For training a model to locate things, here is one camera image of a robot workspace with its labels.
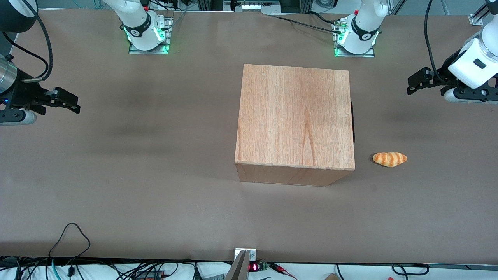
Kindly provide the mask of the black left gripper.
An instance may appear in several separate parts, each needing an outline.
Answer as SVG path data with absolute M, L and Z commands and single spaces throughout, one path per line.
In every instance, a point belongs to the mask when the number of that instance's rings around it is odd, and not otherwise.
M 450 55 L 437 70 L 437 74 L 432 75 L 430 68 L 422 68 L 408 78 L 407 95 L 411 96 L 418 90 L 431 88 L 433 81 L 436 86 L 443 86 L 441 96 L 449 91 L 449 96 L 463 96 L 465 91 L 458 90 L 462 85 L 458 78 L 449 71 L 449 66 L 459 58 L 460 50 Z

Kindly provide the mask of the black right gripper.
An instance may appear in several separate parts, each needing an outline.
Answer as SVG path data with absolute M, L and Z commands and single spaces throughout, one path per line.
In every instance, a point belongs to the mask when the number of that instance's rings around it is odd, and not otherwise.
M 39 99 L 45 102 L 50 97 L 52 100 L 47 103 L 47 106 L 65 108 L 76 114 L 80 113 L 81 107 L 79 105 L 70 104 L 78 103 L 76 95 L 64 90 L 62 87 L 54 87 L 49 91 L 41 87 L 37 82 L 23 82 L 23 80 L 30 78 L 31 76 L 25 72 L 17 73 L 15 82 L 8 89 L 8 109 L 27 109 L 39 115 L 45 115 L 46 108 L 39 104 Z

